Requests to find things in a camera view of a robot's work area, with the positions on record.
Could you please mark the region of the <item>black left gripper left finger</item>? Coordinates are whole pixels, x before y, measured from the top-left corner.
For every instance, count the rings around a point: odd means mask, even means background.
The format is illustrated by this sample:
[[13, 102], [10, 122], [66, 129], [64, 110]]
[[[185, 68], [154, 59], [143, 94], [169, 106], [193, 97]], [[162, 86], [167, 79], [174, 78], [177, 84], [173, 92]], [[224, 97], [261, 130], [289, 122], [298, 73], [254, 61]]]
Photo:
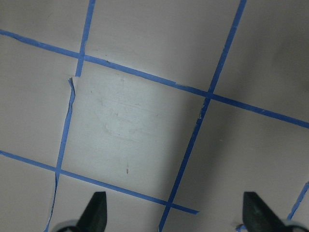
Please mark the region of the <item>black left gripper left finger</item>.
[[107, 196], [95, 192], [77, 221], [59, 223], [53, 232], [104, 232], [107, 226]]

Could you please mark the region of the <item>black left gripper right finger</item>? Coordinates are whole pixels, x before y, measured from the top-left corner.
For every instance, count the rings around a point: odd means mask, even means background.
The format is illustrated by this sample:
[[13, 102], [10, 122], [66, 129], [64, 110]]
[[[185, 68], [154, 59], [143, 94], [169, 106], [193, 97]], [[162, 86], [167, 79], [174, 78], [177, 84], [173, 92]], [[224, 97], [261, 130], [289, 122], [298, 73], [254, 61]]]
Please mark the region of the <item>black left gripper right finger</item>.
[[253, 191], [243, 193], [242, 221], [249, 232], [307, 232], [308, 228], [290, 220], [281, 220]]

